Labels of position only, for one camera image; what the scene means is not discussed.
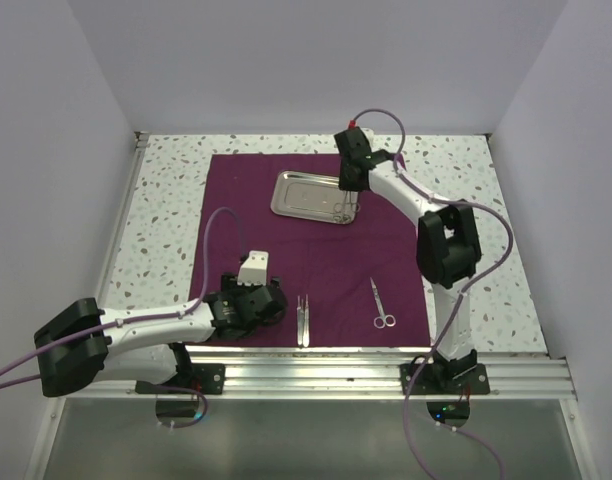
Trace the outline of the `steel ring-handled scissors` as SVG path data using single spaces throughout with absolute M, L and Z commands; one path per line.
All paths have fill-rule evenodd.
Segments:
M 370 285 L 377 309 L 377 316 L 373 320 L 374 327 L 377 329 L 394 327 L 396 325 L 396 318 L 393 315 L 386 313 L 379 290 L 373 278 L 370 278 Z

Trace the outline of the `purple cloth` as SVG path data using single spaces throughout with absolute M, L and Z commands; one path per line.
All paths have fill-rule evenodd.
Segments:
M 241 347 L 294 347 L 297 296 L 309 296 L 313 347 L 426 347 L 425 289 L 416 264 L 414 225 L 381 197 L 364 192 L 348 225 L 274 214 L 270 202 L 280 172 L 333 176 L 335 154 L 215 155 L 201 208 L 189 296 L 214 292 L 235 273 L 243 249 L 266 251 L 268 272 L 281 279 L 289 309 L 277 325 L 258 329 Z M 392 328 L 377 329 L 373 278 Z

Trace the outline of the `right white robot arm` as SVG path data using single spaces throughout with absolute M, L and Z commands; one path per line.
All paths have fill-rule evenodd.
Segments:
M 373 150 L 356 126 L 335 134 L 334 141 L 341 158 L 339 188 L 370 191 L 416 225 L 416 263 L 432 286 L 438 336 L 432 362 L 411 378 L 419 388 L 454 392 L 477 366 L 464 292 L 482 256 L 473 209 L 416 184 L 396 155 Z

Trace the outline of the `steel scalpel handle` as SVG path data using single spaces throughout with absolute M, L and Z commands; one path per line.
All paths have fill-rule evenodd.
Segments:
M 302 346 L 308 348 L 310 346 L 310 311 L 309 311 L 309 296 L 305 296 L 303 302 L 303 332 L 302 332 Z
M 301 296 L 297 296 L 297 344 L 298 347 L 304 347 L 304 321 L 305 321 L 305 304 Z

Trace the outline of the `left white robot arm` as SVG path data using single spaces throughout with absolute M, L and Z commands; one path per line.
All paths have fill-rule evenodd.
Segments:
M 279 278 L 241 285 L 230 273 L 220 290 L 169 307 L 103 309 L 94 298 L 79 299 L 34 335 L 42 393 L 60 397 L 114 380 L 183 392 L 194 379 L 186 344 L 249 337 L 279 323 L 287 307 Z

